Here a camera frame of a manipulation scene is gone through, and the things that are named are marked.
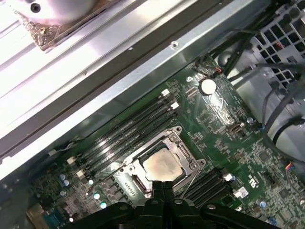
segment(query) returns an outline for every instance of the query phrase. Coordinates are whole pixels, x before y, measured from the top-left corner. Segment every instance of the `ram slot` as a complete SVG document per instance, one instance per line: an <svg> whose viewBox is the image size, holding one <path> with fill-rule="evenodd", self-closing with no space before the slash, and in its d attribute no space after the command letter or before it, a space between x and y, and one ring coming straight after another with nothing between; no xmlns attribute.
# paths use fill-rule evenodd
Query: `ram slot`
<svg viewBox="0 0 305 229"><path fill-rule="evenodd" d="M91 151L91 154L94 154L99 152L99 145L110 138L113 134L120 132L121 130L125 129L130 123L137 122L137 119L141 117L143 114L145 115L147 111L153 109L156 110L158 107L162 107L164 104L168 104L172 98L170 96L163 96L163 97L156 97L152 99L151 101L148 102L147 105L142 107L140 110L136 111L134 114L132 114L130 117L127 119L123 120L121 123L119 123L116 127L114 127L111 131L107 132L104 134L102 137L100 137L98 140L94 141L90 146L87 147L87 150L85 152ZM78 157L83 156L83 153L80 153L77 155Z"/></svg>
<svg viewBox="0 0 305 229"><path fill-rule="evenodd" d="M131 150L134 150L136 147L140 147L145 141L149 140L151 137L151 134L153 132L160 131L162 128L164 128L168 123L177 116L177 113L175 111L170 111L167 113L166 118L162 121L158 122L157 119L153 122L150 122L153 126L153 130L150 131L144 131L142 132L139 137L136 139L135 142L133 142L131 145L128 145L123 150L120 150L118 153L116 153L114 156L109 158L106 162L102 163L98 167L94 168L94 170L91 171L91 174L94 176L94 174L104 170L107 166L109 166L111 163L115 162L117 159L125 155L126 153L130 152Z"/></svg>
<svg viewBox="0 0 305 229"><path fill-rule="evenodd" d="M137 122L132 123L129 127L127 127L126 129L124 129L122 132L117 133L113 136L113 138L108 138L109 141L106 142L105 144L103 144L102 146L100 146L99 148L97 148L93 153L90 153L89 155L86 154L84 158L80 159L79 161L84 164L87 161L91 160L91 159L98 159L95 158L97 155L101 154L101 152L103 152L103 150L111 147L113 144L115 144L114 147L117 147L117 145L120 143L120 141L124 141L126 142L126 136L129 133L133 133L135 131L137 131L137 129L139 128L140 125L145 124L147 122L147 120L154 118L156 115L158 115L160 112L166 112L166 110L169 109L168 105L160 105L157 107L157 109L150 111L149 113L145 114L144 116L142 116L139 120L137 120Z"/></svg>
<svg viewBox="0 0 305 229"><path fill-rule="evenodd" d="M231 193L230 184L222 178L220 169L215 168L195 181L184 197L193 201L199 208L206 202L222 199Z"/></svg>
<svg viewBox="0 0 305 229"><path fill-rule="evenodd" d="M111 155L112 153L115 153L116 150L119 150L120 148L124 147L124 145L128 145L130 144L132 141L134 141L136 138L138 138L139 136L141 136L141 134L143 132L145 132L147 130L147 128L149 128L149 126L152 126L154 124L154 122L156 122L158 119L160 119L163 115L165 115L168 111L168 109L163 109L161 110L161 112L157 113L156 115L154 115L153 117L151 117L150 119L146 120L146 125L139 127L138 129L136 129L134 132L132 132L129 136L125 137L122 139L122 141L118 142L116 145L114 145L112 148L107 149L106 152L101 152L102 154L95 158L93 162L88 163L88 166L86 167L87 169L90 169L92 167L94 167L96 164L99 164L100 162L102 162L104 159L106 159L107 157L109 157L109 155Z"/></svg>

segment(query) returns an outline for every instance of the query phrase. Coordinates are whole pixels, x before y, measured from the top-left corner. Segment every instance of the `ventilation grille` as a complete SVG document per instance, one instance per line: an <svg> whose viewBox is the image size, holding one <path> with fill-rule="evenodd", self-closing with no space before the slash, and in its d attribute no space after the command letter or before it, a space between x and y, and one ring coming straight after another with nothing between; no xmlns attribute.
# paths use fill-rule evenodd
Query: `ventilation grille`
<svg viewBox="0 0 305 229"><path fill-rule="evenodd" d="M267 63L305 62L305 0L284 9L279 17L261 30L254 45ZM284 88L298 80L301 74L273 69Z"/></svg>

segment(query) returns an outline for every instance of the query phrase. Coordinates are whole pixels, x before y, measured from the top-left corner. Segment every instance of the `motherboard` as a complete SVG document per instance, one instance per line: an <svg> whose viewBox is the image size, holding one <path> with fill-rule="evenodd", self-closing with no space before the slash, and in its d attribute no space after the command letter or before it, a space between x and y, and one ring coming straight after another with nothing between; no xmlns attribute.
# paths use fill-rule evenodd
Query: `motherboard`
<svg viewBox="0 0 305 229"><path fill-rule="evenodd" d="M60 229L173 181L196 207L217 202L280 228L305 227L305 189L209 57L189 64L32 179L36 228Z"/></svg>

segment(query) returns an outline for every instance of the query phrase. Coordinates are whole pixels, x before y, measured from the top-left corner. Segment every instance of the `cpu socket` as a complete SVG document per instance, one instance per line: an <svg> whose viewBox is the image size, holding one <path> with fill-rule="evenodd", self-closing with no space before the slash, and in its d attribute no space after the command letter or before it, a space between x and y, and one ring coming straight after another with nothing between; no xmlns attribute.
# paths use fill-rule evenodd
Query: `cpu socket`
<svg viewBox="0 0 305 229"><path fill-rule="evenodd" d="M129 155L120 173L129 174L143 193L152 191L154 180L173 181L174 192L190 182L205 165L196 160L179 137L181 126L166 129Z"/></svg>

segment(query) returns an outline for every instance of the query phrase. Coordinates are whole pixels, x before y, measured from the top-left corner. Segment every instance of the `black ram slot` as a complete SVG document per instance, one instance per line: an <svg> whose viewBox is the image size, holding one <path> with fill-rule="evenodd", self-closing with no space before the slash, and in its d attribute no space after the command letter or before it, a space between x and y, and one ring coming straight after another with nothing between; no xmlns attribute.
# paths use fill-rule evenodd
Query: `black ram slot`
<svg viewBox="0 0 305 229"><path fill-rule="evenodd" d="M120 129L122 129L124 126L126 126L129 122L132 122L134 119L138 118L139 116L141 116L142 114L146 113L147 110L152 109L154 106L156 106L156 104L163 104L168 103L170 101L167 100L168 96L165 96L163 98L160 99L160 97L156 97L154 99L152 99L151 101L148 102L147 105L145 105L144 107L142 107L140 110L136 111L134 114L132 114L131 116L129 116L127 119L123 120L121 123L119 123L116 127L114 127L111 131L107 132L106 134L104 134L102 137L98 138L96 141L94 141L90 146L87 147L88 151L90 148L92 148L92 150L95 150L96 145L98 145L99 143L103 142L105 139L107 139L108 137L110 137L111 135L113 135L115 132L119 131Z"/></svg>
<svg viewBox="0 0 305 229"><path fill-rule="evenodd" d="M220 200L220 199L226 197L228 194L231 194L231 191L228 188L223 187L221 190L217 190L217 193L213 193L210 196L202 198L200 201L197 201L194 204L197 208L200 208L203 204L208 203L208 202L215 202L217 200Z"/></svg>
<svg viewBox="0 0 305 229"><path fill-rule="evenodd" d="M200 179L200 182L198 182L198 183L196 182L196 184L193 184L189 188L189 190L185 194L185 197L188 198L188 197L192 196L193 193L201 191L203 189L203 187L209 186L208 184L210 182L213 182L213 181L217 180L217 178L218 178L217 174L211 174L208 177L204 177L204 179Z"/></svg>
<svg viewBox="0 0 305 229"><path fill-rule="evenodd" d="M113 146L111 149L109 149L107 152L105 152L104 154L102 154L100 157L96 158L94 160L93 163L89 164L87 166L87 169L90 169L92 167L94 167L95 165L99 164L100 162L102 162L103 160L105 160L109 155L111 155L112 153L115 153L116 150L119 150L121 147L123 147L124 145L136 140L137 138L141 137L141 135L143 133L145 133L145 131L147 131L147 128L149 128L150 125L154 125L154 123L160 119L163 115L165 115L168 111L167 110L163 110L161 113L157 114L155 117L152 117L149 121L147 121L146 126L144 126L143 128L139 129L139 132L134 132L132 133L130 136L128 136L127 138L123 139L121 142L119 142L118 144L116 144L115 146Z"/></svg>
<svg viewBox="0 0 305 229"><path fill-rule="evenodd" d="M130 133L132 131L136 131L140 125L145 124L145 122L147 122L147 120L153 118L159 112L163 111L164 109L168 109L168 108L169 108L168 106L164 106L163 104L158 106L156 108L156 110L152 110L148 114L145 114L145 116L141 117L140 120L134 121L134 123L132 123L126 129L124 129L122 132L119 132L116 135L114 135L113 137L110 137L110 139L108 138L109 141L107 143L105 143L104 145L102 145L101 147L97 148L96 150L94 150L93 152L91 152L89 154L84 155L84 157L80 160L80 162L85 163L88 160L94 158L96 156L96 154L98 154L98 153L102 152L104 149L110 147L112 144L119 141L121 138L122 138L122 141L124 141L125 136L128 133Z"/></svg>
<svg viewBox="0 0 305 229"><path fill-rule="evenodd" d="M170 120L173 119L174 116L177 116L176 112L169 112L169 114L167 115L167 118L165 120L163 120L160 124L157 124L156 122L154 122L154 130L160 130L161 128L164 128L164 125L168 124L168 122ZM116 161L117 159L119 159L121 156L123 156L124 154L126 154L127 152L129 152L129 150L133 149L134 147L136 147L138 144L140 144L143 140L145 140L147 137L149 137L151 135L152 132L146 132L144 133L141 137L143 138L138 138L137 141L135 143L133 143L132 146L128 146L127 149L122 150L121 152L115 154L114 156L112 156L109 160L107 160L106 162L104 162L102 165L100 165L98 168L94 168L93 174L95 174L98 171L102 171L104 170L107 166L109 166L111 163L113 163L114 161Z"/></svg>
<svg viewBox="0 0 305 229"><path fill-rule="evenodd" d="M192 201L196 201L201 196L205 196L206 194L210 193L211 190L214 189L214 187L221 186L222 181L221 180L214 180L204 186L202 186L202 189L193 193L191 196L188 196L188 199L191 199Z"/></svg>
<svg viewBox="0 0 305 229"><path fill-rule="evenodd" d="M194 202L196 207L209 201L220 200L232 194L232 188L222 177L221 169L214 168L195 181L185 194L185 198Z"/></svg>

